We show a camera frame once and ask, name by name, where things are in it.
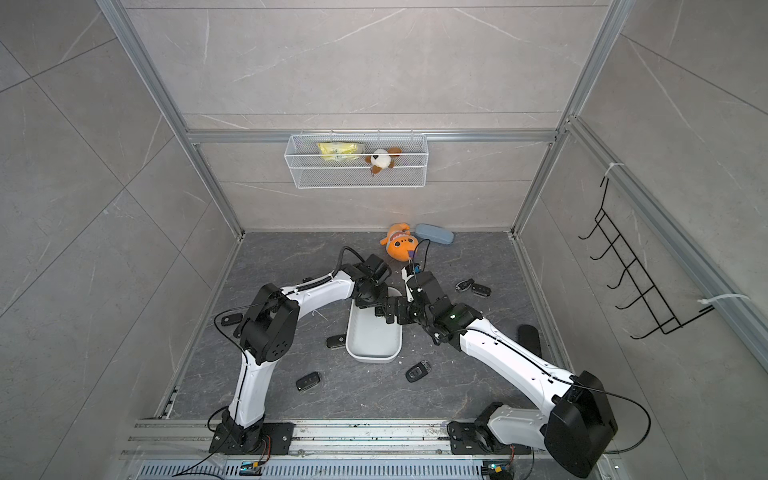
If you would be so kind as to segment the white storage box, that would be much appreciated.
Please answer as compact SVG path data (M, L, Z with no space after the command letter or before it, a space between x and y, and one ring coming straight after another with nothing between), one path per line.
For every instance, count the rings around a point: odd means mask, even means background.
M388 324L383 316L376 316L372 308L351 305L345 346L356 361L375 364L394 361L402 348L402 335L401 325Z

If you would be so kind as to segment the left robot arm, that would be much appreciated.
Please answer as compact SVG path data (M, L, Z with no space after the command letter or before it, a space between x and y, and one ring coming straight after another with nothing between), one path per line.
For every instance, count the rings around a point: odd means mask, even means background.
M304 283L267 283L248 306L235 331L241 367L235 393L213 433L211 453L251 454L269 441L262 432L273 372L294 342L299 320L337 301L351 299L367 309L386 304L390 266L372 254L363 258L344 246L334 269Z

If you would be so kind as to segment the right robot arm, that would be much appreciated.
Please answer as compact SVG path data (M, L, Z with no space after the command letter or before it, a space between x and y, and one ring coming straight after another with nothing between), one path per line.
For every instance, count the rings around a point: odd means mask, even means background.
M521 445L544 450L580 479L613 452L609 445L618 423L610 402L616 395L595 375L574 374L545 361L499 331L480 311L452 302L420 265L403 269L405 294L392 297L386 285L390 267L375 255L367 262L372 274L356 305L374 308L389 323L420 326L436 345L449 345L480 361L532 402L530 409L489 405L474 426L485 449Z

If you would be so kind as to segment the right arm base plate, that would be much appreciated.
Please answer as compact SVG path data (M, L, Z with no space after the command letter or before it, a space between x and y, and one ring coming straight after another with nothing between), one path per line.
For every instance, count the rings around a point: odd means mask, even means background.
M518 444L503 444L485 426L473 422L450 421L446 425L453 455L528 455L532 449Z

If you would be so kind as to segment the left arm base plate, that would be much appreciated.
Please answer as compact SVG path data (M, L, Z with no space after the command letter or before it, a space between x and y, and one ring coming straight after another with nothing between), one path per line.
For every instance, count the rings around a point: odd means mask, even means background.
M292 443L294 423L259 423L242 428L234 423L219 424L210 453L224 455L287 455Z

